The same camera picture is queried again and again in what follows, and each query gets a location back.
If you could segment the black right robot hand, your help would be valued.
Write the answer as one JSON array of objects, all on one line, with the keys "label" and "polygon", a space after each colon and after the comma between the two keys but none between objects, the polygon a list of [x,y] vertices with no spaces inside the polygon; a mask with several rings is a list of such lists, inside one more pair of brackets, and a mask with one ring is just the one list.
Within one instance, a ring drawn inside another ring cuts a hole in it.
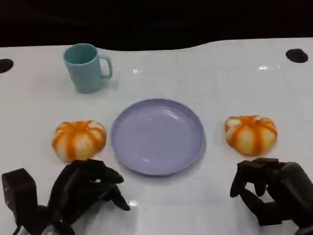
[{"label": "black right robot hand", "polygon": [[284,220],[301,229],[313,224],[313,183],[298,163],[273,158],[238,163],[230,189],[230,197],[237,196],[261,226]]}]

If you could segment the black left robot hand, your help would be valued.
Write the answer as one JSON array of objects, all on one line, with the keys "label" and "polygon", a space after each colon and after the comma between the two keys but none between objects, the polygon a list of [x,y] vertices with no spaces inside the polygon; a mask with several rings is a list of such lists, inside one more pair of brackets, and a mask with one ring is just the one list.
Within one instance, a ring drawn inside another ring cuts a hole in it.
[{"label": "black left robot hand", "polygon": [[99,201],[112,201],[123,211],[131,208],[118,184],[123,177],[99,160],[74,160],[66,165],[51,189],[48,210],[58,235],[73,235],[72,225]]}]

